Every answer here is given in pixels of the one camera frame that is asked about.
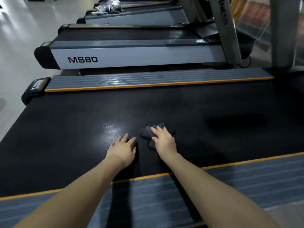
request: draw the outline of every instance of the white treadmill side panel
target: white treadmill side panel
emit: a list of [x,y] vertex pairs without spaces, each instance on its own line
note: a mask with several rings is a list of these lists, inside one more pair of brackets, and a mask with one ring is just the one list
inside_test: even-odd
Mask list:
[[175,25],[188,22],[183,10],[159,11],[154,13],[113,15],[107,18],[86,18],[87,25]]
[[[62,70],[226,61],[221,45],[52,49],[51,51]],[[78,57],[96,57],[97,62],[83,62],[81,59],[81,63]]]

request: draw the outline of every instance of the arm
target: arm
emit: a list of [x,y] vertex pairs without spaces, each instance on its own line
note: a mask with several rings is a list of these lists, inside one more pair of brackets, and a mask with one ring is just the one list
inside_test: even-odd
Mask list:
[[161,159],[173,171],[209,228],[267,227],[279,225],[256,203],[234,188],[185,160],[167,129],[151,128]]
[[132,163],[136,138],[119,136],[107,151],[105,159],[62,191],[46,201],[14,228],[85,228],[102,196],[120,170]]

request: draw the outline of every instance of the person's right arm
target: person's right arm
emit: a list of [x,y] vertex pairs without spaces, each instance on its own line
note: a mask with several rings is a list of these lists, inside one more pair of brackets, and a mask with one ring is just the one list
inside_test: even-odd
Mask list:
[[256,203],[236,189],[212,177],[177,153],[167,129],[151,128],[156,150],[187,192],[209,228],[280,226]]

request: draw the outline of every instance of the ms80 logo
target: ms80 logo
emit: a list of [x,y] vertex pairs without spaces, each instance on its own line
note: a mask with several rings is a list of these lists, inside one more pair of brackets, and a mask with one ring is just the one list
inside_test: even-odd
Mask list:
[[90,62],[98,62],[97,57],[67,57],[70,63],[90,63]]

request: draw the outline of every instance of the hand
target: hand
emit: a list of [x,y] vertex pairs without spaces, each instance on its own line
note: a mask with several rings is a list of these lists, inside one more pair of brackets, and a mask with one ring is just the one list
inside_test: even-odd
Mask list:
[[133,144],[136,138],[131,138],[128,142],[128,134],[125,134],[123,138],[119,136],[116,142],[113,142],[108,151],[105,158],[116,157],[122,163],[122,169],[126,168],[128,165],[132,163],[135,158],[136,147],[132,150]]
[[152,132],[158,137],[152,137],[152,140],[155,142],[157,153],[165,161],[168,156],[177,153],[175,139],[169,134],[166,127],[162,129],[157,126],[156,128],[151,127]]

